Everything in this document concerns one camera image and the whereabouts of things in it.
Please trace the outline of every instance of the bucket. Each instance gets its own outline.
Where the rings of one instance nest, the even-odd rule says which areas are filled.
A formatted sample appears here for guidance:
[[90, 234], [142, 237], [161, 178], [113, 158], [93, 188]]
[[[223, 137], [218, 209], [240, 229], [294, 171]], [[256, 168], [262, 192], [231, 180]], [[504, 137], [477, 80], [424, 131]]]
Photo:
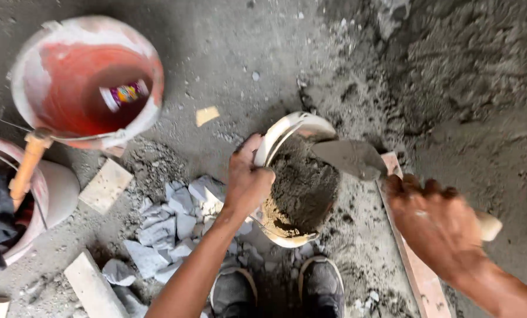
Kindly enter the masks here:
[[[322, 117], [308, 112], [293, 112], [277, 121], [267, 130], [262, 144], [255, 153], [254, 165], [257, 167], [269, 166], [281, 144], [293, 134], [299, 134], [304, 138], [312, 136], [317, 142], [338, 139], [334, 127]], [[263, 233], [279, 246], [292, 249], [318, 238], [319, 233], [290, 238], [273, 233], [263, 225], [265, 222], [263, 214], [263, 208], [260, 206], [251, 214], [251, 217], [257, 221]]]
[[[149, 129], [161, 113], [163, 68], [153, 45], [106, 16], [51, 21], [23, 45], [11, 70], [16, 108], [33, 128], [72, 147], [105, 149]], [[149, 97], [113, 112], [99, 88], [143, 80]]]
[[[0, 138], [0, 156], [12, 163], [19, 163], [24, 157], [24, 150]], [[32, 219], [24, 235], [3, 255], [8, 265], [26, 254], [34, 239], [45, 232], [41, 216], [50, 229], [71, 215], [77, 207], [79, 181], [71, 170], [57, 163], [42, 160], [34, 170], [31, 188], [34, 200], [37, 200], [38, 204], [34, 205]]]

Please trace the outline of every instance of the wooden handle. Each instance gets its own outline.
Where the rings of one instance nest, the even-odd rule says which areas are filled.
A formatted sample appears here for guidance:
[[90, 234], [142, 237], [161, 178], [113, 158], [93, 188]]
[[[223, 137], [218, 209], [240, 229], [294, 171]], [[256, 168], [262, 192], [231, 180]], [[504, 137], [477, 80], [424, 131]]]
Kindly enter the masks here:
[[489, 213], [476, 210], [475, 215], [481, 228], [481, 240], [485, 242], [494, 240], [503, 228], [503, 223]]
[[10, 181], [10, 196], [13, 198], [14, 212], [18, 210], [24, 200], [26, 193], [30, 190], [30, 180], [34, 174], [34, 169], [40, 162], [44, 152], [52, 144], [51, 131], [38, 128], [26, 135], [26, 149], [20, 167]]

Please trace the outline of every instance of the forearm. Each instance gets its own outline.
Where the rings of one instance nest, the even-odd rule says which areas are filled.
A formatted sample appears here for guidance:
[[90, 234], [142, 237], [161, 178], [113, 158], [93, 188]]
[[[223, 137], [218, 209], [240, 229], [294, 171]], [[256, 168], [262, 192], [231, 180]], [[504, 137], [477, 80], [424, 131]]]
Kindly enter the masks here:
[[209, 231], [153, 301], [146, 318], [200, 316], [232, 238], [242, 224], [239, 213], [223, 208]]
[[527, 317], [527, 286], [488, 259], [458, 289], [494, 317]]

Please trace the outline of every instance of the left hand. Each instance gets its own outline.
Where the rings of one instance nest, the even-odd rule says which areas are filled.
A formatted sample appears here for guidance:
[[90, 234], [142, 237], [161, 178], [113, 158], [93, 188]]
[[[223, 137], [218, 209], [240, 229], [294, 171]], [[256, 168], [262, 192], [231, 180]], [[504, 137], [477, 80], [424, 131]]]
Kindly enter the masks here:
[[232, 154], [228, 165], [225, 208], [241, 213], [244, 218], [267, 199], [275, 181], [273, 170], [254, 166], [255, 151], [262, 141], [262, 135], [251, 135]]

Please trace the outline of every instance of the hand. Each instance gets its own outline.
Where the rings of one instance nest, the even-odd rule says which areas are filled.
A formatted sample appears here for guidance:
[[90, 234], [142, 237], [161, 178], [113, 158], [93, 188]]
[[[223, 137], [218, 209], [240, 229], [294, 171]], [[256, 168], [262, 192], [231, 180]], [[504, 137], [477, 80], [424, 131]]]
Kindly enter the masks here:
[[455, 188], [430, 179], [424, 188], [411, 174], [387, 179], [395, 224], [414, 253], [451, 286], [477, 271], [487, 257], [475, 212]]
[[260, 147], [263, 136], [251, 135], [230, 157], [228, 165], [228, 189], [225, 208], [242, 213], [244, 218], [251, 214], [267, 199], [275, 173], [268, 168], [254, 166], [255, 151]]

